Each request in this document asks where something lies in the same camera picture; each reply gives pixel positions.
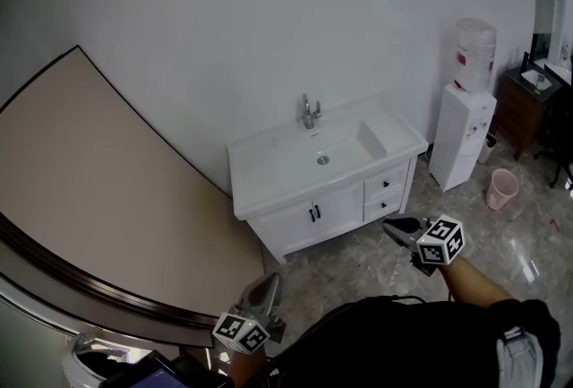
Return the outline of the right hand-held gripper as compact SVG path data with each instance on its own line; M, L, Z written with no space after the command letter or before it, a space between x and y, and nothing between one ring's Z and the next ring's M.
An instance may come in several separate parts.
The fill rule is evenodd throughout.
M430 277L447 266L465 246L463 224L447 215L425 220L417 217L386 218L384 232L400 246L414 246L412 264Z

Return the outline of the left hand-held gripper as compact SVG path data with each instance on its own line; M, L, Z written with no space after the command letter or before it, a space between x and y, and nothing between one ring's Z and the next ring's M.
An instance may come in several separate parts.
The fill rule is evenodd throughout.
M276 314L282 289L283 278L278 272L249 284L241 304L219 317L212 335L228 349L243 354L254 353L267 341L280 343L286 329L286 322Z

